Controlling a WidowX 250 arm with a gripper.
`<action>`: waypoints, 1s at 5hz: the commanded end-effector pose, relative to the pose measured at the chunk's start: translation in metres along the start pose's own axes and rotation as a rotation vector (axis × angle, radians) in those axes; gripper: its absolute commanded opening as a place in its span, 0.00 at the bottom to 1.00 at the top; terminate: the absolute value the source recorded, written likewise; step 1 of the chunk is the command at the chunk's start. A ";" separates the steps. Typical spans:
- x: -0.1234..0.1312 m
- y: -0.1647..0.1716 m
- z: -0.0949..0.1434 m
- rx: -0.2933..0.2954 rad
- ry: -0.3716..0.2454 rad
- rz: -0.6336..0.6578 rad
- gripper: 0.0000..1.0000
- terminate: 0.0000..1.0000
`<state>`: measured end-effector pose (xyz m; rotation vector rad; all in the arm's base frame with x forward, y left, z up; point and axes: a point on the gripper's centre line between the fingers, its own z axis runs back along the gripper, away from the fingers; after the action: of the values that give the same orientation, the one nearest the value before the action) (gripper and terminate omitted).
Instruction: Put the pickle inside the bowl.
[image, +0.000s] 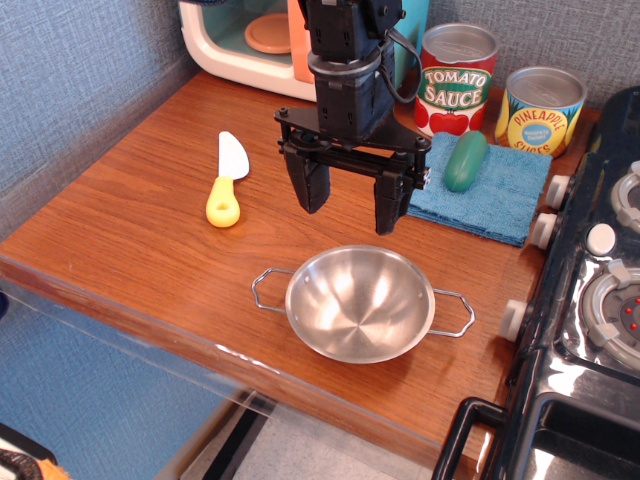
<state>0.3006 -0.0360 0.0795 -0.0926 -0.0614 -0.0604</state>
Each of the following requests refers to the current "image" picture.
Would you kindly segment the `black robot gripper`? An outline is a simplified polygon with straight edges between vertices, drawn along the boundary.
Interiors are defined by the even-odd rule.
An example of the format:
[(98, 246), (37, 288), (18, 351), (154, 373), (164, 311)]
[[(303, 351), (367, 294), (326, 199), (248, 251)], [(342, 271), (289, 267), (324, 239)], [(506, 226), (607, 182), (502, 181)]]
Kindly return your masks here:
[(330, 195), (329, 166), (367, 176), (374, 184), (376, 233), (390, 234), (407, 213), (414, 189), (429, 181), (430, 142), (395, 118), (398, 103), (412, 101), (395, 87), (395, 45), (411, 54), (404, 39), (384, 39), (358, 59), (331, 60), (310, 52), (316, 106), (282, 107), (280, 152), (300, 206), (316, 213)]

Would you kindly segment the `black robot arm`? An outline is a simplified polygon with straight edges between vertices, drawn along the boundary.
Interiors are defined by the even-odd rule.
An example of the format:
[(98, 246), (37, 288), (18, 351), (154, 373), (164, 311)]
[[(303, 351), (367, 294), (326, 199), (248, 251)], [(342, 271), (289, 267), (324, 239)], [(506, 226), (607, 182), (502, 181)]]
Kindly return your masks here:
[(396, 28), (406, 16), (399, 1), (302, 1), (310, 34), (308, 67), (315, 79), (314, 108), (275, 112), (279, 151), (301, 207), (317, 212), (330, 195), (333, 168), (374, 179), (376, 231), (394, 230), (412, 193), (429, 179), (431, 143), (395, 117), (395, 48), (414, 58), (416, 47)]

